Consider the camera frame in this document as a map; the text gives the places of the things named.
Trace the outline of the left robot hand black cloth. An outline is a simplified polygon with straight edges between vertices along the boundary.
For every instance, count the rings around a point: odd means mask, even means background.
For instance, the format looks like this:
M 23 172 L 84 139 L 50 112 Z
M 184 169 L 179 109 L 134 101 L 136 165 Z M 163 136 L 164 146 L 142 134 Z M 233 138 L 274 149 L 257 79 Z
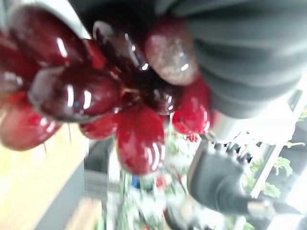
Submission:
M 280 133 L 278 114 L 254 122 L 289 93 L 307 69 L 304 0 L 72 0 L 81 38 L 65 13 L 17 3 L 7 12 L 0 49 L 40 115 L 94 124 L 108 135 L 164 137 L 159 117 L 173 113 L 182 134 L 221 143 L 241 131 Z

